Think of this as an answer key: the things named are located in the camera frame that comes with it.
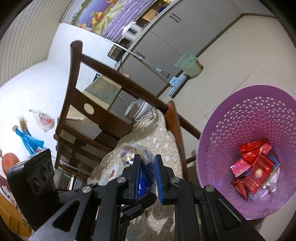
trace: purple brick wall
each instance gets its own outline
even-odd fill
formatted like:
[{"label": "purple brick wall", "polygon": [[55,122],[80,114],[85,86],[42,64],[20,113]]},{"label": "purple brick wall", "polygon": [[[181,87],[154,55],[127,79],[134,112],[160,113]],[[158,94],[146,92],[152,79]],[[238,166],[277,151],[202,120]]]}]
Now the purple brick wall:
[{"label": "purple brick wall", "polygon": [[102,37],[118,41],[121,38],[122,27],[135,21],[153,2],[154,0],[129,0],[111,20]]}]

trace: metal screw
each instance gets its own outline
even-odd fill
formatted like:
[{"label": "metal screw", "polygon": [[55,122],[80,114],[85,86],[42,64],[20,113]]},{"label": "metal screw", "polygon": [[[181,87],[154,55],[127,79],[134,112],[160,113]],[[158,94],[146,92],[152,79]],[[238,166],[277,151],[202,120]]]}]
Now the metal screw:
[{"label": "metal screw", "polygon": [[178,183],[178,182],[180,182],[180,178],[178,178],[178,177],[172,177],[170,180],[171,180],[173,183]]},{"label": "metal screw", "polygon": [[205,187],[205,189],[208,191],[208,192],[213,192],[215,190],[215,188],[212,186],[212,185],[207,185]]},{"label": "metal screw", "polygon": [[126,178],[125,177],[119,177],[119,178],[117,178],[117,181],[119,183],[124,183],[126,181]]},{"label": "metal screw", "polygon": [[88,193],[88,192],[91,191],[91,187],[89,187],[89,186],[85,186],[85,187],[82,188],[82,191],[83,191],[84,193]]}]

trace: floor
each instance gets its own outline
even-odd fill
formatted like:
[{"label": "floor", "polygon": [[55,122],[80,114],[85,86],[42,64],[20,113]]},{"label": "floor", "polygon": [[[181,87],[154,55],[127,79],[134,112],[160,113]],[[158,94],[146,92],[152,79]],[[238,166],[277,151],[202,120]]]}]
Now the floor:
[{"label": "floor", "polygon": [[[296,99],[296,49],[278,20],[244,16],[200,57],[202,73],[189,80],[173,99],[179,114],[202,132],[215,108],[231,93],[254,84],[279,87]],[[168,102],[168,88],[160,99]],[[198,141],[182,129],[186,158]],[[195,166],[190,179],[197,181]],[[260,233],[276,240],[296,210],[296,198],[263,221]]]}]

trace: white cabinet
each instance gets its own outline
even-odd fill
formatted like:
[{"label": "white cabinet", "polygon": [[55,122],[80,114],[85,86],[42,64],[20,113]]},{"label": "white cabinet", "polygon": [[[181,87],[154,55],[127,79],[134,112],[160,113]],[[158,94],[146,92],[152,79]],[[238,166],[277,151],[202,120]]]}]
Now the white cabinet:
[{"label": "white cabinet", "polygon": [[222,31],[235,20],[242,12],[232,0],[190,0],[216,28]]},{"label": "white cabinet", "polygon": [[[136,48],[133,49],[133,52],[143,56],[143,58],[154,66],[170,72],[171,76],[174,76],[179,71],[174,64],[179,60],[181,55],[153,33],[149,32]],[[169,81],[169,79],[163,80],[160,78],[160,73],[151,70],[144,62],[139,61],[133,56],[129,56],[125,60],[120,71],[130,75],[134,82],[154,95]]]},{"label": "white cabinet", "polygon": [[151,32],[181,55],[197,53],[240,14],[231,0],[182,0]]},{"label": "white cabinet", "polygon": [[154,66],[170,72],[171,76],[174,76],[179,71],[175,67],[175,63],[180,59],[181,55],[151,32],[148,32],[136,48],[133,49],[133,52],[144,56]]},{"label": "white cabinet", "polygon": [[181,55],[197,53],[219,33],[194,1],[181,1],[151,29]]},{"label": "white cabinet", "polygon": [[269,11],[258,0],[232,0],[243,13],[261,13],[269,14],[273,16],[273,13]]},{"label": "white cabinet", "polygon": [[148,67],[143,65],[142,62],[129,56],[124,62],[120,72],[130,75],[130,79],[156,95],[165,85],[166,82],[162,80],[158,74],[151,71]]}]

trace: red packet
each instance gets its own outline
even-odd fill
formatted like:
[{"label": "red packet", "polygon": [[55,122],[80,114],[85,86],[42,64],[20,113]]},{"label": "red packet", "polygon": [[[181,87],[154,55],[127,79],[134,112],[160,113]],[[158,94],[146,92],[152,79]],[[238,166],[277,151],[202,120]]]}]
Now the red packet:
[{"label": "red packet", "polygon": [[239,177],[244,174],[246,170],[251,167],[243,158],[239,159],[236,163],[234,163],[230,168],[235,177]]},{"label": "red packet", "polygon": [[244,158],[244,160],[249,164],[249,165],[253,165],[254,161],[256,160],[256,158],[259,155],[259,149],[254,149],[250,152],[247,153],[242,153],[242,157]]},{"label": "red packet", "polygon": [[247,152],[252,151],[254,149],[260,148],[264,143],[268,143],[268,140],[266,138],[263,138],[259,141],[254,141],[254,142],[242,144],[239,150],[241,153],[247,153]]},{"label": "red packet", "polygon": [[263,138],[259,141],[242,144],[239,150],[245,161],[248,164],[253,165],[260,153],[266,154],[270,149],[271,145],[269,145],[268,140]]},{"label": "red packet", "polygon": [[255,194],[271,174],[273,166],[274,163],[265,154],[260,154],[243,184]]},{"label": "red packet", "polygon": [[249,195],[247,193],[246,187],[243,184],[242,179],[233,180],[231,184],[234,186],[234,188],[237,190],[237,192],[246,200],[248,200]]}]

